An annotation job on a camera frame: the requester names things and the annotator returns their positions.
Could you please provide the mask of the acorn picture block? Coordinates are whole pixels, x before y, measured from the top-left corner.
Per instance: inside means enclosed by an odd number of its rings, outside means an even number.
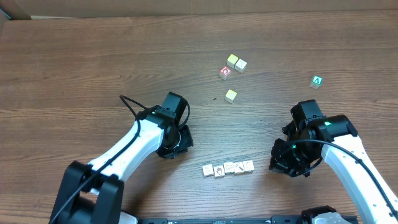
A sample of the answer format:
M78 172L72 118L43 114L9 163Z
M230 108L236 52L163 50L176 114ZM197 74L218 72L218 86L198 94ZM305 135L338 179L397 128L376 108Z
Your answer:
M214 166L213 172L214 172L215 178L225 176L224 166Z

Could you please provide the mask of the white W letter block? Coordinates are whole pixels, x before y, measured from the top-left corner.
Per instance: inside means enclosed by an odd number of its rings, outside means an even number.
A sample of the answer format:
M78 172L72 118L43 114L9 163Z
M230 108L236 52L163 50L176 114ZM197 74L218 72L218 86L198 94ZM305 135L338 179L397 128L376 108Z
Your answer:
M233 162L225 162L223 164L225 174L233 174L234 173L234 163Z

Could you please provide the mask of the white block green side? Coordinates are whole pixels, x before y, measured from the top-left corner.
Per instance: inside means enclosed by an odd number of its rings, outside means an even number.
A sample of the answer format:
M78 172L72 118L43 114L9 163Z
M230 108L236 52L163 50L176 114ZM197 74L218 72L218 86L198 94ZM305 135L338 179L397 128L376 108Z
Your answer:
M252 160L243 161L244 171L245 172L253 172L254 171L254 163Z

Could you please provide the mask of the hammer picture block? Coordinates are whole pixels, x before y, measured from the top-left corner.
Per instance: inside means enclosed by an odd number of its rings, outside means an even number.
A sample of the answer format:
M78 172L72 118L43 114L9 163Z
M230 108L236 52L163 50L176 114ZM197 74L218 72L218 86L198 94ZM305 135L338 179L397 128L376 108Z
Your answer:
M243 162L234 162L233 163L234 173L235 174L243 174L244 173L244 164Z

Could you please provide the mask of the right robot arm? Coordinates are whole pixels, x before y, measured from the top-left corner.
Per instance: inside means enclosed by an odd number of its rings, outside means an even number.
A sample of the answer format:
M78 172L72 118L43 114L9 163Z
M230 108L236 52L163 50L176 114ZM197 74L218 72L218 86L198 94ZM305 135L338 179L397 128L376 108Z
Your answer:
M269 170L290 177L310 175L321 162L338 176L364 223L397 223L397 196L366 154L352 122L343 114L325 116L315 100L291 110L292 121L276 139Z

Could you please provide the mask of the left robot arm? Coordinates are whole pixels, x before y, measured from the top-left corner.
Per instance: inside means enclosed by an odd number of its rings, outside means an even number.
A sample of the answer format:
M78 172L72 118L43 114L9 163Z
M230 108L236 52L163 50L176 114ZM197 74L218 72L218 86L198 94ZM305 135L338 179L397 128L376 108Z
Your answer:
M169 92L161 105L134 113L132 128L110 150L87 164L65 170L50 216L51 223L138 223L121 208L124 184L144 159L156 152L175 159L193 146L188 101Z

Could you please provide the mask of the white number two block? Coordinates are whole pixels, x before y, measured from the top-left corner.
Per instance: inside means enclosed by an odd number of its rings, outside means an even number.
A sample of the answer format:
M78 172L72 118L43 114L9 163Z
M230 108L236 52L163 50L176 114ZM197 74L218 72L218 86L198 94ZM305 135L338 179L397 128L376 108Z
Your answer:
M211 164L204 165L202 171L205 177L214 175L213 166Z

